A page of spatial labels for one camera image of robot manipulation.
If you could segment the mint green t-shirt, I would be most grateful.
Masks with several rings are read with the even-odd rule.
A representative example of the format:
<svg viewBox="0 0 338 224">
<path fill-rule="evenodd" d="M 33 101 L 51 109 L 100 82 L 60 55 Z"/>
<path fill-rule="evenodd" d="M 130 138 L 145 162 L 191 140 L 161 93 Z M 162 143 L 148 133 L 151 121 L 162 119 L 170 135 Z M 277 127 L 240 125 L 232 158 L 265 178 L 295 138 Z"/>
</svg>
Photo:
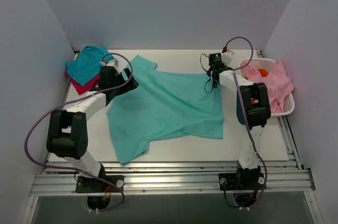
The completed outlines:
<svg viewBox="0 0 338 224">
<path fill-rule="evenodd" d="M 221 91 L 207 93 L 207 76 L 158 71 L 157 64 L 140 55 L 131 61 L 139 86 L 115 97 L 107 111 L 118 162 L 144 154 L 151 141 L 188 135 L 223 138 Z"/>
</svg>

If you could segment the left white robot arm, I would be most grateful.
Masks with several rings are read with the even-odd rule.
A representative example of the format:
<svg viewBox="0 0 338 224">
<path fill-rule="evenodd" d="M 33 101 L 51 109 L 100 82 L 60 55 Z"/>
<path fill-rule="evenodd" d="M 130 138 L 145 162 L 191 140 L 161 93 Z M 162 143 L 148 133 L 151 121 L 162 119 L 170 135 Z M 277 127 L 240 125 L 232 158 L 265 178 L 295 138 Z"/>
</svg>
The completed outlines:
<svg viewBox="0 0 338 224">
<path fill-rule="evenodd" d="M 114 66 L 103 66 L 99 79 L 84 97 L 67 104 L 65 109 L 54 110 L 50 115 L 47 151 L 63 158 L 87 176 L 87 185 L 95 192 L 106 187 L 107 179 L 100 174 L 102 165 L 88 151 L 87 121 L 115 97 L 138 86 L 132 69 L 125 68 L 119 72 Z"/>
</svg>

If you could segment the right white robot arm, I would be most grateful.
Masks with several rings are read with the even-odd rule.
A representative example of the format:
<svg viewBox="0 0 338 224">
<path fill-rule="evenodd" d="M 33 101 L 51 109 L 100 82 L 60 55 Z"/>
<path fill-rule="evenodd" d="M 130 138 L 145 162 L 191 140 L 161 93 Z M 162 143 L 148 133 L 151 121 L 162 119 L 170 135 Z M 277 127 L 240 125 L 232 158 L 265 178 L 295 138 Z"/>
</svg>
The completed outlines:
<svg viewBox="0 0 338 224">
<path fill-rule="evenodd" d="M 209 64 L 206 73 L 212 82 L 212 89 L 223 86 L 237 94 L 237 120 L 248 133 L 242 140 L 235 184 L 243 189 L 254 180 L 263 184 L 265 176 L 260 169 L 259 150 L 262 132 L 271 117 L 267 87 L 263 82 L 249 81 L 240 71 L 227 66 L 222 61 L 221 53 L 211 53 L 206 57 Z"/>
</svg>

